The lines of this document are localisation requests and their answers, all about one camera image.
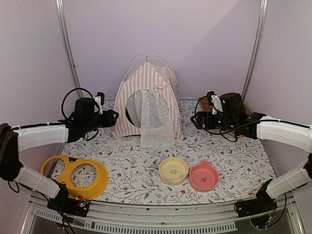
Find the brown woven mat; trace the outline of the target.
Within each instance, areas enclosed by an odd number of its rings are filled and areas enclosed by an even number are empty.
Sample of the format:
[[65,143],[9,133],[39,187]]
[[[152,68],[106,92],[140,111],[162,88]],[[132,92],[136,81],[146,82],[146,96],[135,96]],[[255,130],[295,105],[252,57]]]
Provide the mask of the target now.
[[211,112],[211,111],[212,111],[212,108],[213,108],[213,107],[209,104],[207,97],[203,97],[203,98],[200,100],[200,107],[201,107],[201,110],[202,110],[202,111],[205,111],[205,112]]

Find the pink striped pet tent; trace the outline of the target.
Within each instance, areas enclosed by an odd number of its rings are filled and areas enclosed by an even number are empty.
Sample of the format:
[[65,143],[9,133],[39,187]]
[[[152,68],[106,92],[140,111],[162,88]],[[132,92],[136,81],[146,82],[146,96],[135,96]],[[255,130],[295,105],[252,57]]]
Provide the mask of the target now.
[[114,111],[119,116],[113,137],[140,136],[144,147],[172,146],[182,140],[176,85],[170,65],[146,61],[131,66],[117,92]]

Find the pink pet bowl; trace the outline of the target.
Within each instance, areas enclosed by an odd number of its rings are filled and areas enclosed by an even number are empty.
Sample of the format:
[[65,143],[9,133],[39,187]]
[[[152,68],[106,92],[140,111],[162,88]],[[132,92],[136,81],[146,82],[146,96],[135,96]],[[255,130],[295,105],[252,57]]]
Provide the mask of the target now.
[[190,169],[189,181],[194,190],[207,193],[219,183],[219,173],[208,161],[204,160]]

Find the white tent pole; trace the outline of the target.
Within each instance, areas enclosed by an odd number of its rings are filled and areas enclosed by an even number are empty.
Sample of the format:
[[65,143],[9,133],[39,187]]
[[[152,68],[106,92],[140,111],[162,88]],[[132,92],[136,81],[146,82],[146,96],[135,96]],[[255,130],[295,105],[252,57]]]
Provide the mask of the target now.
[[179,108],[180,103],[179,103],[179,94],[177,91],[178,82],[177,82],[176,74],[173,68],[171,67],[171,65],[168,63],[168,61],[165,60],[161,56],[144,55],[144,54],[137,54],[133,56],[133,58],[131,59],[129,63],[128,71],[126,72],[122,81],[126,82],[145,63],[149,63],[161,75],[163,75],[166,78],[166,80],[170,83],[174,96],[176,98],[177,106]]

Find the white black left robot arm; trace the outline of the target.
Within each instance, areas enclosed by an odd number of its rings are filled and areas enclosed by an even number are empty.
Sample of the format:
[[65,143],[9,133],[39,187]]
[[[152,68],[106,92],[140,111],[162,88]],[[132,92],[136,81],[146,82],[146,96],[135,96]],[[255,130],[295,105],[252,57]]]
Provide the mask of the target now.
[[69,211],[73,204],[68,186],[41,175],[26,166],[20,159],[25,152],[38,148],[76,142],[92,131],[112,127],[116,124],[118,113],[112,109],[104,110],[100,97],[80,98],[74,111],[64,115],[56,122],[37,123],[12,127],[8,123],[0,125],[0,177],[7,182],[15,182],[48,198],[63,212]]

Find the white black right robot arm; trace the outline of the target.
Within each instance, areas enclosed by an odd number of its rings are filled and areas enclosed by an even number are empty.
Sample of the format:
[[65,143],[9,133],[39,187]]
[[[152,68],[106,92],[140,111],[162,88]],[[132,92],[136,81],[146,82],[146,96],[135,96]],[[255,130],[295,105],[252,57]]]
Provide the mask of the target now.
[[209,111],[194,111],[191,122],[197,129],[211,135],[238,136],[261,141],[272,141],[308,153],[308,157],[284,174],[265,182],[252,202],[255,212],[261,213],[271,200],[312,181],[312,127],[311,125],[274,118],[264,113],[247,113],[242,97],[238,93],[221,96],[210,91],[204,96],[211,106]]

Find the cream pet bowl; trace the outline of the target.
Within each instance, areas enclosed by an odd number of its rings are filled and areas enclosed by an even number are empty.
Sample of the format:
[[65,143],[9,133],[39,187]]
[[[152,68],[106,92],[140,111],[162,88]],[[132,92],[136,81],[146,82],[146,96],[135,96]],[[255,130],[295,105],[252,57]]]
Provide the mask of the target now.
[[169,186],[182,184],[189,174],[187,163],[176,157],[163,160],[158,168],[160,179]]

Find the yellow double bowl holder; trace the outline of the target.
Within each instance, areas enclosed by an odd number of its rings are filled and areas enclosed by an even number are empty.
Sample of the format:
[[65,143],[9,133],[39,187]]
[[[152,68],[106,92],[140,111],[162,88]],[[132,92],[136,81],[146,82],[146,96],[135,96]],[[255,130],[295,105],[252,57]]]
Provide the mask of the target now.
[[106,167],[96,161],[68,156],[53,156],[41,166],[40,173],[66,185],[69,197],[93,200],[106,189],[109,174]]

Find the aluminium front rail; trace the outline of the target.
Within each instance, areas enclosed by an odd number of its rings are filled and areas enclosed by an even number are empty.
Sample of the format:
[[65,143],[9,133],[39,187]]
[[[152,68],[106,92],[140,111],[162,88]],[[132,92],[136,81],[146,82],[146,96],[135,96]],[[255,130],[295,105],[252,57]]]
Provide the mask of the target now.
[[94,201],[85,217],[68,215],[68,222],[47,208],[46,200],[32,195],[22,224],[23,234],[303,234],[292,194],[277,200],[270,213],[239,217],[235,202],[201,205],[130,205]]

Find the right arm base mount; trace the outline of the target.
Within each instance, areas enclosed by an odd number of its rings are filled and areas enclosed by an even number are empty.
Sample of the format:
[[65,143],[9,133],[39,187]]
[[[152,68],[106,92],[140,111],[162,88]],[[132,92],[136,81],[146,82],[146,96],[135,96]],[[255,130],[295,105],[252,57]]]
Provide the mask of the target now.
[[260,213],[275,210],[277,203],[274,198],[271,198],[267,192],[267,186],[272,179],[263,183],[256,197],[248,200],[239,200],[234,204],[234,210],[237,212],[238,217],[246,217],[251,215],[257,215]]

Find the left aluminium frame post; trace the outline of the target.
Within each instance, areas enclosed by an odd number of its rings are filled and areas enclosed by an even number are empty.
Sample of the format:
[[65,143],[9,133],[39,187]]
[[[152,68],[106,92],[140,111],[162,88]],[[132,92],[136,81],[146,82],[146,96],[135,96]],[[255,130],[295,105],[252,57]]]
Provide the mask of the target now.
[[64,2],[62,0],[55,0],[56,4],[56,11],[57,11],[57,17],[58,17],[58,23],[60,27],[60,33],[63,41],[63,46],[70,70],[70,74],[73,80],[73,84],[75,88],[80,88],[80,81],[78,79],[78,74],[76,70],[76,64],[74,61],[71,45],[70,45],[70,39],[69,34],[67,30],[66,25],[66,17],[65,17],[65,11],[64,11]]

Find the aluminium frame post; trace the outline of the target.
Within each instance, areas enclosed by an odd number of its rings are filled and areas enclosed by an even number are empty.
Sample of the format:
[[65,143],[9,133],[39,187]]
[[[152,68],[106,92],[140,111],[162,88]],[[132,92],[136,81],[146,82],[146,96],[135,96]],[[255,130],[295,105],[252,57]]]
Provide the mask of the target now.
[[245,82],[243,85],[242,93],[241,93],[243,102],[245,102],[247,99],[248,91],[252,82],[256,60],[257,60],[258,52],[259,52],[260,45],[261,45],[262,35],[263,35],[264,28],[265,28],[267,8],[268,8],[268,0],[261,0],[252,54],[251,54],[249,66],[247,69],[247,74],[246,74]]
[[57,11],[57,17],[58,17],[58,23],[60,27],[60,33],[63,41],[63,46],[70,70],[70,74],[73,80],[73,84],[75,88],[80,88],[80,81],[78,79],[78,74],[76,70],[76,64],[74,61],[71,45],[70,45],[70,39],[69,34],[67,30],[66,25],[66,17],[65,17],[65,11],[64,11],[64,2],[62,0],[55,0],[56,4],[56,11]]

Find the right aluminium frame post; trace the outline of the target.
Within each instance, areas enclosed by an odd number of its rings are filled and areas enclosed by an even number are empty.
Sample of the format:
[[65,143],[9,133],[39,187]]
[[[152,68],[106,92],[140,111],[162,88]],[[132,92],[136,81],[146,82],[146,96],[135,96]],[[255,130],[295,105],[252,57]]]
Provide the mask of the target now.
[[242,93],[241,93],[243,102],[245,102],[247,99],[248,91],[252,82],[256,60],[257,60],[258,52],[259,52],[260,45],[261,45],[262,35],[263,35],[264,28],[265,28],[267,8],[268,8],[268,0],[261,0],[252,54],[251,54],[249,66],[247,69],[247,74],[246,74],[245,82],[243,85]]

